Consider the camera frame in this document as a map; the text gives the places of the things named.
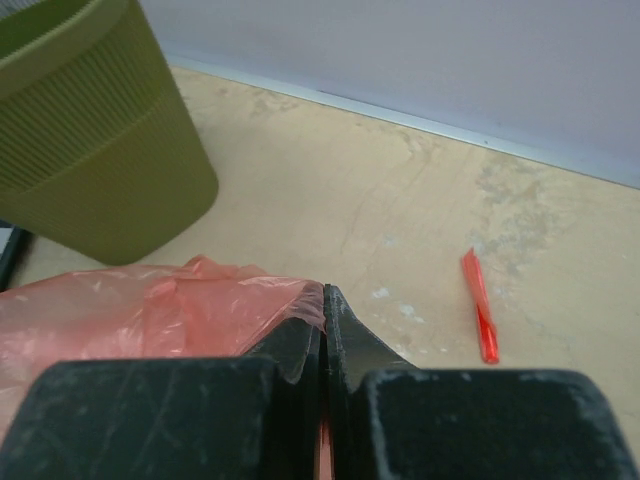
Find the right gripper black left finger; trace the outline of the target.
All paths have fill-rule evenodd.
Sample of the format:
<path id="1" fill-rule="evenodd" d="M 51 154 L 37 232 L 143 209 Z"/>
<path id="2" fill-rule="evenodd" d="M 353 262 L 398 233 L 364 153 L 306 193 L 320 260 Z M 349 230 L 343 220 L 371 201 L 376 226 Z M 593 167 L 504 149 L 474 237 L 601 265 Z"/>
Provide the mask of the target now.
<path id="1" fill-rule="evenodd" d="M 60 362 L 21 403 L 5 479 L 310 479 L 321 332 L 291 318 L 228 358 Z"/>

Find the red plastic trash bag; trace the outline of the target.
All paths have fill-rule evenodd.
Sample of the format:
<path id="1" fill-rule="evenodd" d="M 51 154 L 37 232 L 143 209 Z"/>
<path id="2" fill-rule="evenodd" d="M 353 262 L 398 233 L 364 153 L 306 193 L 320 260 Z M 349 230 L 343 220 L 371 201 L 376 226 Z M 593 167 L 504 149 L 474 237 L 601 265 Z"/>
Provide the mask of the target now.
<path id="1" fill-rule="evenodd" d="M 1 447 L 30 387 L 60 362 L 232 358 L 284 321 L 322 335 L 314 475 L 332 477 L 321 387 L 322 284 L 197 257 L 182 267 L 75 272 L 1 297 Z"/>

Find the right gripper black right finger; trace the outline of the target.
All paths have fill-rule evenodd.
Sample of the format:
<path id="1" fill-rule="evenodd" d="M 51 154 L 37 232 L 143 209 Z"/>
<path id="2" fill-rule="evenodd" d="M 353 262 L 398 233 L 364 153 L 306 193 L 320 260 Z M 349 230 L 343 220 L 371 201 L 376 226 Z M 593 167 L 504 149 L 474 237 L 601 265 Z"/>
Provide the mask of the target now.
<path id="1" fill-rule="evenodd" d="M 606 398 L 554 369 L 421 369 L 324 289 L 338 479 L 635 479 Z"/>

